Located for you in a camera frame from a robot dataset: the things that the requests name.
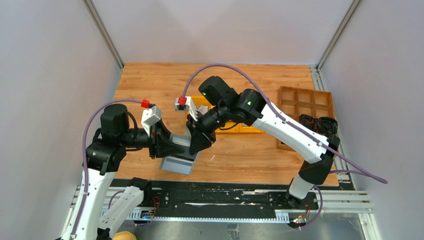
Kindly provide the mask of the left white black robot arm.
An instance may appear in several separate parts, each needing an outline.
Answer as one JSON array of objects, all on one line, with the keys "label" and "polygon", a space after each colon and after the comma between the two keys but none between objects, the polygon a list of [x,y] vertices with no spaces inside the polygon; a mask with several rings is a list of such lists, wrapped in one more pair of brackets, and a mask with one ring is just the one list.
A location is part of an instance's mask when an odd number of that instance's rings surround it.
[{"label": "left white black robot arm", "polygon": [[175,136],[162,122],[159,109],[142,100],[141,121],[126,107],[126,100],[113,100],[97,109],[100,127],[92,142],[83,142],[81,188],[74,212],[62,234],[63,240],[111,240],[138,206],[157,206],[149,180],[135,177],[110,208],[103,212],[104,201],[128,152],[148,149],[151,158],[190,159],[190,141]]}]

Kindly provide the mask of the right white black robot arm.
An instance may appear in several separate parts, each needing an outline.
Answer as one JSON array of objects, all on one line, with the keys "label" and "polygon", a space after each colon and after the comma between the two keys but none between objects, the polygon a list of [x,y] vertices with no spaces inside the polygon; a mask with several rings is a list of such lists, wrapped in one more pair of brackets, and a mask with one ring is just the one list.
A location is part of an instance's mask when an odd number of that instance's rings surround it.
[{"label": "right white black robot arm", "polygon": [[197,112],[188,96],[177,98],[175,107],[189,112],[186,127],[191,154],[211,147],[215,131],[227,122],[245,124],[272,135],[302,156],[303,164],[285,195],[290,208],[301,207],[308,192],[326,180],[340,144],[336,135],[327,137],[308,129],[277,109],[263,93],[251,88],[237,93],[219,76],[207,78],[198,90],[213,106],[205,114]]}]

